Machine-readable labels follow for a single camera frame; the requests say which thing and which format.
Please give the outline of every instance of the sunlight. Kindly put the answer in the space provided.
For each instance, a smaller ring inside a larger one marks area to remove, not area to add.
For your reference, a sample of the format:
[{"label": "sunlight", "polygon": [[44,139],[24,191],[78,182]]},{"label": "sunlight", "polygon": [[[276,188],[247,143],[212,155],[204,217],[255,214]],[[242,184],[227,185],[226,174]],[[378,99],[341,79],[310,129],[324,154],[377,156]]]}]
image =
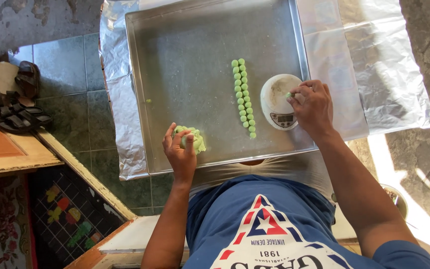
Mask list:
[{"label": "sunlight", "polygon": [[[409,208],[408,217],[406,218],[409,229],[417,239],[430,245],[430,216],[401,186],[401,180],[406,177],[407,171],[394,170],[391,152],[384,134],[370,135],[367,141],[379,183],[396,188],[404,196]],[[416,169],[416,174],[427,186],[430,184],[430,181],[420,169]]]}]

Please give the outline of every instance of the left hand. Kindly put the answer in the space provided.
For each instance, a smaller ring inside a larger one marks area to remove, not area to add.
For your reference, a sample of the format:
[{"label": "left hand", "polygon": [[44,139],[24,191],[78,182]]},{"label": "left hand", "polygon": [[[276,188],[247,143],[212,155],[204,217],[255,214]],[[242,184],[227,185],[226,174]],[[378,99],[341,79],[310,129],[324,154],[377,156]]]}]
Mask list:
[{"label": "left hand", "polygon": [[[190,130],[182,131],[174,136],[172,133],[177,125],[171,124],[162,140],[163,151],[173,168],[174,184],[190,187],[194,178],[197,157],[194,150],[194,135]],[[183,136],[186,135],[185,149],[180,148]]]}]

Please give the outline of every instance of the finger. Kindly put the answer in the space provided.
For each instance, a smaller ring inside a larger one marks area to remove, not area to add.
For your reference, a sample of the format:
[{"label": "finger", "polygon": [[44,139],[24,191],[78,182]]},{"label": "finger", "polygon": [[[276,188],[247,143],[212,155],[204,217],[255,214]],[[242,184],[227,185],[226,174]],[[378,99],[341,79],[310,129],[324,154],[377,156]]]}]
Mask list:
[{"label": "finger", "polygon": [[172,145],[172,133],[176,126],[177,125],[175,123],[172,123],[169,129],[167,130],[167,132],[165,133],[165,136],[163,137],[163,140],[162,140],[162,145],[164,149]]},{"label": "finger", "polygon": [[185,152],[192,153],[194,151],[194,135],[188,134],[185,142]]},{"label": "finger", "polygon": [[301,86],[311,87],[314,92],[324,91],[323,83],[317,79],[302,82],[300,85],[298,85],[298,87]]},{"label": "finger", "polygon": [[293,110],[295,110],[295,113],[298,113],[303,108],[303,106],[300,103],[300,101],[298,101],[294,97],[288,97],[286,99],[286,101],[290,103],[290,105],[293,107]]},{"label": "finger", "polygon": [[330,88],[328,87],[328,84],[323,83],[323,88],[324,88],[324,90],[325,90],[326,94],[327,94],[329,97],[331,97]]},{"label": "finger", "polygon": [[301,93],[304,97],[307,97],[308,95],[313,93],[313,90],[311,90],[307,86],[301,86],[301,87],[296,87],[296,88],[291,89],[290,93],[292,93],[292,94]]},{"label": "finger", "polygon": [[172,146],[180,146],[184,135],[192,133],[190,130],[181,131],[173,137]]}]

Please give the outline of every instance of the brown sandal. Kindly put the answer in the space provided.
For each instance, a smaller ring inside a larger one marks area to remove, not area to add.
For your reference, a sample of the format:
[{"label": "brown sandal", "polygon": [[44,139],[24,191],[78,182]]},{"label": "brown sandal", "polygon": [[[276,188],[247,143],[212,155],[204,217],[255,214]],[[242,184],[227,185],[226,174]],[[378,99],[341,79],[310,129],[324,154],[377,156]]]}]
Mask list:
[{"label": "brown sandal", "polygon": [[39,71],[37,66],[28,61],[21,61],[18,75],[14,81],[24,91],[26,97],[32,99],[39,93]]}]

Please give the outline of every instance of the tiled floor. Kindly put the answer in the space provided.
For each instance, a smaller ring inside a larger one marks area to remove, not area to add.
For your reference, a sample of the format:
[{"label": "tiled floor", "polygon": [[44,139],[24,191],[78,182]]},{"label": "tiled floor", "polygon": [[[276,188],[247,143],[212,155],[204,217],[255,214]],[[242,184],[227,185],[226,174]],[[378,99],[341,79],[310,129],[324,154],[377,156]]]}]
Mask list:
[{"label": "tiled floor", "polygon": [[41,89],[36,105],[50,114],[49,131],[137,215],[161,213],[172,175],[120,181],[115,127],[104,87],[99,34],[19,48],[9,61],[38,65]]}]

